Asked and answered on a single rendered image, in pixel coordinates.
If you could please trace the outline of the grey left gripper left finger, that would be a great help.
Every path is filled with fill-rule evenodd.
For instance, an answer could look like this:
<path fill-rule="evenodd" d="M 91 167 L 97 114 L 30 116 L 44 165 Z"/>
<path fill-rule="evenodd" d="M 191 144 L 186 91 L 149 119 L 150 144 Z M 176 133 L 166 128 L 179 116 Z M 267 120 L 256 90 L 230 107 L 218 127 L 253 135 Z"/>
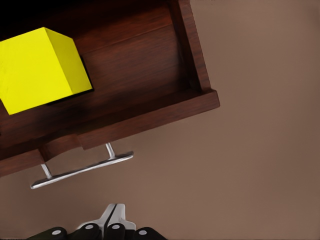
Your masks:
<path fill-rule="evenodd" d="M 115 210 L 116 204 L 110 204 L 99 219 L 83 223 L 76 230 L 76 240 L 103 240 L 104 232 Z"/>

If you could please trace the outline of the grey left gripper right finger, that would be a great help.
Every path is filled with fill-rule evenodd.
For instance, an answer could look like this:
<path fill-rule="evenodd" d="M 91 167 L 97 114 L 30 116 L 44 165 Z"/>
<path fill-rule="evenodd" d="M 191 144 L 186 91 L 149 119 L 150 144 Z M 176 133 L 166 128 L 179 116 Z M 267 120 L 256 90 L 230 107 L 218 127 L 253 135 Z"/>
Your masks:
<path fill-rule="evenodd" d="M 136 224 L 126 219 L 126 206 L 116 203 L 114 212 L 104 230 L 103 240 L 133 240 Z"/>

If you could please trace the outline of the dark wooden drawer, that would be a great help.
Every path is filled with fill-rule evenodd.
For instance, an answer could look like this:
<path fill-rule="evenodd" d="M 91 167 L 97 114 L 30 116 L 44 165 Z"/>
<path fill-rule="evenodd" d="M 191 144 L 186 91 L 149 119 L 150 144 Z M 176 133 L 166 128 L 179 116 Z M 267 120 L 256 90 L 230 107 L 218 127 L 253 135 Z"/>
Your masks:
<path fill-rule="evenodd" d="M 9 115 L 0 177 L 220 106 L 190 0 L 0 1 L 0 41 L 47 27 L 71 37 L 92 90 Z"/>

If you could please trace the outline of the yellow cube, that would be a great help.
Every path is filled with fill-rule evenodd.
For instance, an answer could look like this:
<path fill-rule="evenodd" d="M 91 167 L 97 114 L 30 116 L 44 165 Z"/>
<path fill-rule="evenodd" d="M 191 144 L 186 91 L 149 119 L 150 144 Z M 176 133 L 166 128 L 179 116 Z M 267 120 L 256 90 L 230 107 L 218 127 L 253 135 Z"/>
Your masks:
<path fill-rule="evenodd" d="M 92 88 L 72 38 L 41 27 L 0 41 L 0 101 L 9 115 Z"/>

